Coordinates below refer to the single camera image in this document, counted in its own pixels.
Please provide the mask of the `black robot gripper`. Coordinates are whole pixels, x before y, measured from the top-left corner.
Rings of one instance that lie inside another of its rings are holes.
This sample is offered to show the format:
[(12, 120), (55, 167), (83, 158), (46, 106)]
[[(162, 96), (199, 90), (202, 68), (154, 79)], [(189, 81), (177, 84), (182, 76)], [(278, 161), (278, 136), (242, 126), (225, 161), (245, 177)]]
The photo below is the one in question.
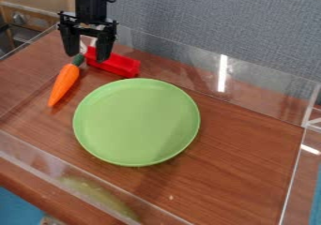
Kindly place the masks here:
[(111, 56), (117, 35), (117, 21), (107, 19), (107, 4), (117, 0), (75, 0), (75, 12), (59, 12), (59, 31), (68, 56), (79, 53), (80, 31), (98, 37), (95, 42), (96, 61), (104, 62)]

